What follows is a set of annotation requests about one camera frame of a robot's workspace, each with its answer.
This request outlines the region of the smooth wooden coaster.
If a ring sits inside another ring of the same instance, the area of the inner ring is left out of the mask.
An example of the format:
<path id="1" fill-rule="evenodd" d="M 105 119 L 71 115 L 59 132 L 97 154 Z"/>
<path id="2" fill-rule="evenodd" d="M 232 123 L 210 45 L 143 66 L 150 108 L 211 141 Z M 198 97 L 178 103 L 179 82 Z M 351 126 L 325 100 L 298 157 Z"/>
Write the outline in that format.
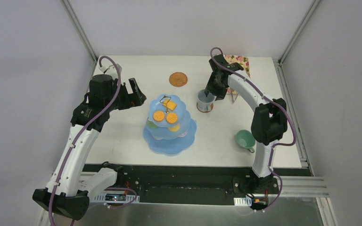
<path id="1" fill-rule="evenodd" d="M 201 112 L 201 113 L 209 113 L 213 110 L 214 105 L 210 104 L 209 106 L 206 106 L 206 108 L 201 108 L 198 104 L 197 104 L 197 109 Z"/>

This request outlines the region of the grey-blue ceramic mug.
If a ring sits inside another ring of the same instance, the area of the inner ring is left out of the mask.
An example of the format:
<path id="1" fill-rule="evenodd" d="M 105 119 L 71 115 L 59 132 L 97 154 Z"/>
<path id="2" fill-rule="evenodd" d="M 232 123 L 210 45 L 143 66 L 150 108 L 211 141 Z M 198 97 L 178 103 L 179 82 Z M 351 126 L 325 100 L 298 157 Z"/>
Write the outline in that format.
<path id="1" fill-rule="evenodd" d="M 210 92 L 208 92 L 206 94 L 205 90 L 203 89 L 203 90 L 200 90 L 197 95 L 197 104 L 201 108 L 206 108 L 206 106 L 209 106 L 210 104 L 214 104 L 215 99 L 216 99 L 216 96 L 214 96 Z"/>

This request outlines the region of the metal serving tongs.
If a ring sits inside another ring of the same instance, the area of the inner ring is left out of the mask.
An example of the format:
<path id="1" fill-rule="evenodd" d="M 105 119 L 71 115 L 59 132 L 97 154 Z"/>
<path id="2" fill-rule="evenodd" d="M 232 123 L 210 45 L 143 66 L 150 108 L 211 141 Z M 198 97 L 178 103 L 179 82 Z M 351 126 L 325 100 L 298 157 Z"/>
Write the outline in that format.
<path id="1" fill-rule="evenodd" d="M 231 92 L 231 103 L 235 103 L 236 99 L 238 98 L 239 94 L 237 92 Z"/>

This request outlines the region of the green cupcake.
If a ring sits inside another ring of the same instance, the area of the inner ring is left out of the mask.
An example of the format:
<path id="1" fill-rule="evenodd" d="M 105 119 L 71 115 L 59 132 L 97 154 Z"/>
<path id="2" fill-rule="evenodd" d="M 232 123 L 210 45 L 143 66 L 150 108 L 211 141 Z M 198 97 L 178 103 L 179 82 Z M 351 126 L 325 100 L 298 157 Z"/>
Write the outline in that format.
<path id="1" fill-rule="evenodd" d="M 157 126 L 152 121 L 149 121 L 149 120 L 147 121 L 147 126 L 151 129 L 157 128 Z"/>

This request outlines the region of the orange round biscuit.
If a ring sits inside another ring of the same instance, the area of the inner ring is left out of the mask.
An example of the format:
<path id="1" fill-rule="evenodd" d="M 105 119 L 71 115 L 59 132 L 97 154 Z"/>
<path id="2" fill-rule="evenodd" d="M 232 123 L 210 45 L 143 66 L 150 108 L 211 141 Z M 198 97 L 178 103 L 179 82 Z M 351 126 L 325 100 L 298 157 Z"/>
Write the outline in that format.
<path id="1" fill-rule="evenodd" d="M 153 113 L 153 119 L 154 119 L 154 121 L 161 122 L 165 119 L 165 113 L 160 110 L 155 111 Z"/>
<path id="2" fill-rule="evenodd" d="M 169 124 L 175 124 L 178 120 L 178 115 L 174 112 L 169 112 L 165 119 Z"/>

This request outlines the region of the orange square biscuit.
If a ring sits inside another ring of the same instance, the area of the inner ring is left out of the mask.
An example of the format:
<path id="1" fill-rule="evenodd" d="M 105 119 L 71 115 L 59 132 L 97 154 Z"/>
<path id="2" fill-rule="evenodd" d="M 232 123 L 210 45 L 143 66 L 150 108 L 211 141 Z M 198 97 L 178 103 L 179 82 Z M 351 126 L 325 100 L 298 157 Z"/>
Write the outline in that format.
<path id="1" fill-rule="evenodd" d="M 177 107 L 177 104 L 174 101 L 172 101 L 171 99 L 165 99 L 162 102 L 162 105 L 164 107 L 166 107 L 169 111 L 174 111 L 175 108 Z"/>

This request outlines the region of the yellow frosted donut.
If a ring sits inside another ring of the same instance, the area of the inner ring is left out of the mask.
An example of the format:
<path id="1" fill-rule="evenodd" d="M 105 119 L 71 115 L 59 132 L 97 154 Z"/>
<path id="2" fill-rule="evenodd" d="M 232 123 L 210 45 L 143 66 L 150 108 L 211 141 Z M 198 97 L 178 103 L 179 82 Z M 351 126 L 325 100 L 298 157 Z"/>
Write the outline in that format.
<path id="1" fill-rule="evenodd" d="M 179 129 L 180 129 L 180 124 L 177 124 L 177 125 L 175 125 L 175 126 L 173 126 L 173 127 L 169 127 L 168 129 L 171 131 L 171 132 L 176 132 L 176 131 L 178 131 Z"/>

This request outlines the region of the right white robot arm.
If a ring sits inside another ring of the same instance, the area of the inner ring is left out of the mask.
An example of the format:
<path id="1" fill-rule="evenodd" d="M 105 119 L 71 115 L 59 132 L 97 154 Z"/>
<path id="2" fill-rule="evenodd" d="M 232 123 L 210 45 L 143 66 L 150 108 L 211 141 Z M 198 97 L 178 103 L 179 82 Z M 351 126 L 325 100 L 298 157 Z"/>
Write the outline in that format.
<path id="1" fill-rule="evenodd" d="M 250 131 L 256 141 L 255 160 L 248 179 L 248 190 L 260 193 L 271 183 L 273 175 L 273 146 L 287 131 L 287 118 L 284 114 L 286 102 L 283 98 L 269 99 L 246 76 L 238 63 L 229 64 L 222 54 L 209 60 L 212 73 L 205 87 L 206 94 L 223 100 L 227 90 L 232 88 L 248 103 L 254 112 Z"/>

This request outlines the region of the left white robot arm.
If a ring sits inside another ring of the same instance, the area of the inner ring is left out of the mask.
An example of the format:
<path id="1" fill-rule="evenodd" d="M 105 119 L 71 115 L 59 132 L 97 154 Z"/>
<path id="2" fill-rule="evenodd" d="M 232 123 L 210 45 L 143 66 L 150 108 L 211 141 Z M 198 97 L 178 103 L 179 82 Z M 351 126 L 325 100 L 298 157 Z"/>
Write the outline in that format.
<path id="1" fill-rule="evenodd" d="M 83 182 L 80 176 L 110 112 L 138 107 L 146 101 L 135 78 L 128 81 L 131 93 L 125 83 L 109 74 L 98 74 L 90 80 L 89 91 L 73 111 L 69 137 L 57 168 L 45 188 L 36 189 L 32 196 L 50 217 L 56 214 L 80 220 L 92 198 L 108 187 L 116 191 L 124 187 L 125 178 L 120 175 L 123 168 L 109 162 L 103 163 L 98 173 Z"/>

